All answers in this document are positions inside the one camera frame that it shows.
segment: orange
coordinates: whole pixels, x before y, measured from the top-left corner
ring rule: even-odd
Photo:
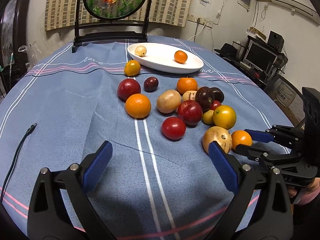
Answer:
[[[198,83],[194,78],[180,78],[177,82],[177,91],[182,95],[187,91],[197,89]]]
[[[234,131],[231,134],[232,137],[232,149],[235,151],[236,150],[236,146],[239,144],[244,144],[247,146],[251,146],[252,145],[252,138],[250,136],[249,133],[247,133],[246,131]]]
[[[174,54],[174,59],[176,62],[178,63],[185,63],[188,59],[188,56],[185,52],[178,50],[175,54]]]
[[[145,118],[151,111],[151,103],[145,95],[134,94],[127,99],[124,108],[133,118]]]
[[[236,124],[237,115],[232,107],[222,105],[214,110],[212,119],[216,126],[229,130]]]

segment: checkered curtain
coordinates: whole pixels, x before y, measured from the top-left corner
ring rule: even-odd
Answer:
[[[185,27],[191,0],[152,0],[149,14],[150,22],[165,23]],[[143,21],[147,2],[126,20]],[[45,30],[53,30],[74,25],[76,0],[47,0],[45,11]],[[81,0],[80,24],[99,21],[92,17]]]

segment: speaker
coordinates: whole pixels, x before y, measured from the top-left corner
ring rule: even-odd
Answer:
[[[277,51],[281,52],[284,44],[283,37],[275,33],[273,31],[270,31],[269,38],[268,38],[268,45],[275,48]]]

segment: computer monitor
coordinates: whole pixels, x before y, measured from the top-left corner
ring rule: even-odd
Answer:
[[[255,68],[268,72],[268,67],[270,67],[277,56],[271,51],[259,46],[256,43],[252,43],[245,60],[251,63]]]

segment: white oval plate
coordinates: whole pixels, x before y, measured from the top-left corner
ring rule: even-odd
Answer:
[[[145,46],[147,53],[144,57],[139,57],[134,53],[138,46]],[[174,60],[177,50],[182,50],[188,55],[185,63],[180,64]],[[187,74],[198,71],[203,67],[203,61],[191,52],[183,49],[160,43],[136,43],[128,47],[130,56],[141,65],[168,73]]]

